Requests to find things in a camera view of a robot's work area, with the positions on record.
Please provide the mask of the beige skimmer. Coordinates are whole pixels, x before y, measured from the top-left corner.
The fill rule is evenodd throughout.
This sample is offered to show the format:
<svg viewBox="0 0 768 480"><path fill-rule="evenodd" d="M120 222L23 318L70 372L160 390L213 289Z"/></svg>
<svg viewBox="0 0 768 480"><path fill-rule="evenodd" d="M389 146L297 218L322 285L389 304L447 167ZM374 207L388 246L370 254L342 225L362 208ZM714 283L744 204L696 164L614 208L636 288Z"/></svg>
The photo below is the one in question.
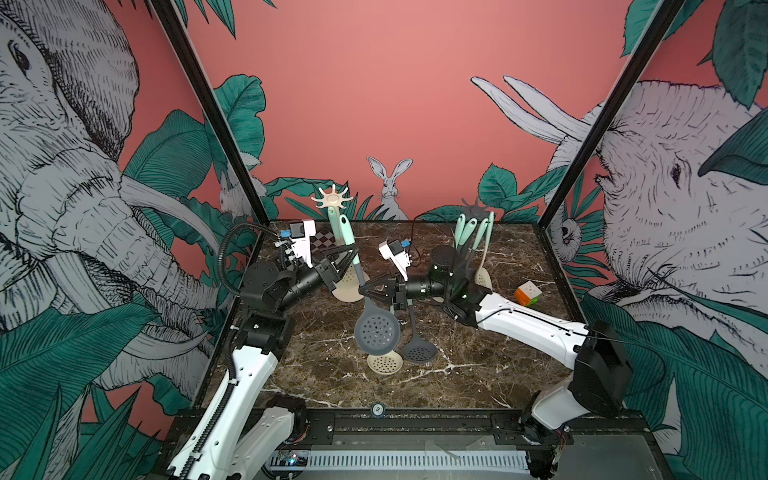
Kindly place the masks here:
<svg viewBox="0 0 768 480"><path fill-rule="evenodd" d="M384 355L369 355L366 362L374 373L383 376L399 372L404 363L402 356L396 351L390 351Z"/></svg>
<svg viewBox="0 0 768 480"><path fill-rule="evenodd" d="M490 246L494 223L495 223L495 213L491 211L487 219L485 220L483 255L482 255L479 267L477 268L477 271L475 273L475 279L474 279L476 284L488 289L492 289L493 286L492 286L492 279L491 279L490 273L485 268L485 261L486 261L489 246Z"/></svg>
<svg viewBox="0 0 768 480"><path fill-rule="evenodd" d="M335 242L337 246L347 246L347 237L352 232L350 222L348 219L340 213L339 206L330 206L327 208L328 219L333 231ZM352 258L352 266L354 267L355 274L359 285L365 284L365 278L363 269L360 263L358 255Z"/></svg>
<svg viewBox="0 0 768 480"><path fill-rule="evenodd" d="M463 244L463 233L466 228L466 215L460 214L454 230L454 247L459 249Z"/></svg>

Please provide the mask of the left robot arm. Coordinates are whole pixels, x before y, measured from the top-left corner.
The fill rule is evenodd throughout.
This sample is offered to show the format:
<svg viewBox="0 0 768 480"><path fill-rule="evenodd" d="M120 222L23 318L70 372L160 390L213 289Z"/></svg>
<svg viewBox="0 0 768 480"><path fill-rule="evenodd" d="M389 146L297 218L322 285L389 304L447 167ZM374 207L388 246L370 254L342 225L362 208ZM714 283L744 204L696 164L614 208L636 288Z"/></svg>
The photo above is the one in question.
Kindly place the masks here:
<svg viewBox="0 0 768 480"><path fill-rule="evenodd" d="M252 479L281 445L301 438L303 404L288 399L268 407L253 427L253 406L276 370L294 323L287 311L320 288L334 290L359 249L351 225L340 225L342 243L311 252L311 222L294 223L276 235L283 258L253 263L234 292L243 322L226 336L227 373L190 439L171 460L171 479Z"/></svg>

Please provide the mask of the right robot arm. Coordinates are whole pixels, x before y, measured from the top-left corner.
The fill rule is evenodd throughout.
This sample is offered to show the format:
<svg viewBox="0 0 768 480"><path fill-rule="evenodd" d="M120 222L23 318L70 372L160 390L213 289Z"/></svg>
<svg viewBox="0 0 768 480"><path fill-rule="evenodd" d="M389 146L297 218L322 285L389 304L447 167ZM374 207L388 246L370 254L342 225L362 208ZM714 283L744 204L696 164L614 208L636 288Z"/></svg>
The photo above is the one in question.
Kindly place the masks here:
<svg viewBox="0 0 768 480"><path fill-rule="evenodd" d="M433 300L458 323L502 334L570 369L567 379L536 394L522 415L520 423L531 440L539 442L547 432L585 414L611 418L621 412L633 369L614 327L604 321L587 325L559 319L509 300L475 283L450 245L433 250L425 275L408 273L411 258L404 242L383 241L378 250L398 273L359 288L367 301L378 299L388 305L359 318L356 334L363 350L373 355L393 350L399 340L391 325L395 311L408 309L416 300Z"/></svg>

